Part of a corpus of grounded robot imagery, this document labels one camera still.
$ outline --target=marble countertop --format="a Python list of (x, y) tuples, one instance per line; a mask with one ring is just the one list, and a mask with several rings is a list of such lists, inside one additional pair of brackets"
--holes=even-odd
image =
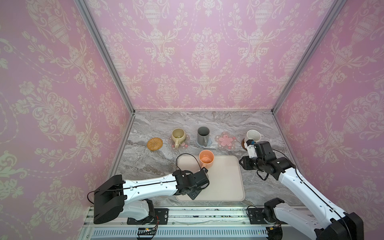
[[(197, 144), (197, 129), (206, 126), (210, 129), (211, 144), (201, 147)], [(190, 136), (186, 149), (172, 150), (168, 138), (175, 128), (182, 128)], [(191, 112), (143, 112), (135, 113), (135, 120), (129, 134), (124, 153), (116, 174), (123, 179), (143, 180), (160, 177), (176, 170), (175, 159), (181, 153), (198, 155), (203, 149), (211, 150), (215, 155), (234, 155), (238, 159), (247, 152), (241, 147), (241, 140), (248, 130), (255, 129), (262, 135), (262, 140), (269, 141), (272, 148), (285, 153), (288, 151), (273, 121), (270, 111), (191, 111)], [(221, 150), (215, 136), (228, 132), (237, 138), (233, 150)], [(147, 148), (147, 141), (152, 137), (163, 140), (163, 146), (157, 151)], [(280, 182), (270, 176), (261, 180), (256, 171), (246, 171), (240, 167), (245, 199), (241, 202), (180, 202), (175, 196), (152, 198), (155, 206), (181, 205), (264, 205), (264, 202), (279, 197), (291, 205), (302, 205), (300, 200)]]

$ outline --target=beige tray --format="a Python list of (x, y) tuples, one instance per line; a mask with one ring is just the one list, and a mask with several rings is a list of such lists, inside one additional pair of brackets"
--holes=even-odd
[[(181, 170), (197, 172), (200, 168), (192, 156), (180, 156), (178, 165)], [(209, 186), (192, 200), (188, 195), (177, 195), (179, 201), (233, 201), (240, 202), (245, 198), (240, 167), (235, 156), (216, 156), (214, 164), (208, 169)]]

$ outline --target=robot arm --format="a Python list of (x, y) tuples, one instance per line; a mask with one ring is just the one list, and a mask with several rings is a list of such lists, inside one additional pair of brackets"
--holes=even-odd
[(313, 219), (300, 213), (283, 200), (276, 198), (264, 204), (267, 221), (286, 222), (310, 239), (364, 239), (361, 218), (355, 213), (346, 213), (326, 198), (303, 177), (289, 159), (276, 158), (269, 142), (255, 143), (253, 140), (248, 140), (245, 144), (249, 156), (242, 157), (240, 165), (245, 170), (266, 172), (267, 177), (272, 175), (289, 188), (316, 217)]
[(208, 186), (207, 172), (204, 167), (196, 173), (176, 170), (163, 177), (137, 181), (115, 175), (95, 190), (93, 222), (106, 223), (119, 216), (147, 223), (154, 217), (154, 206), (147, 198), (187, 194), (193, 200)]

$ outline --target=beige mug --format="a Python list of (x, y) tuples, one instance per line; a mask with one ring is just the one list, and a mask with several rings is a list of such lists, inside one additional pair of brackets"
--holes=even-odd
[(203, 150), (199, 154), (200, 167), (210, 168), (214, 164), (214, 153), (209, 150)]
[(178, 149), (180, 145), (185, 141), (187, 135), (184, 130), (181, 128), (176, 128), (172, 131), (171, 135), (172, 141), (175, 142), (175, 149)]

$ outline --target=wall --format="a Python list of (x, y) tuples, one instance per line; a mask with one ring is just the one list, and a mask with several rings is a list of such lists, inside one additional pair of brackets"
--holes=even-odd
[(129, 113), (73, 1), (0, 5), (0, 239), (77, 239)]
[(135, 109), (271, 109), (333, 0), (86, 0)]
[(384, 2), (347, 1), (277, 114), (303, 174), (366, 239), (384, 227), (383, 44)]

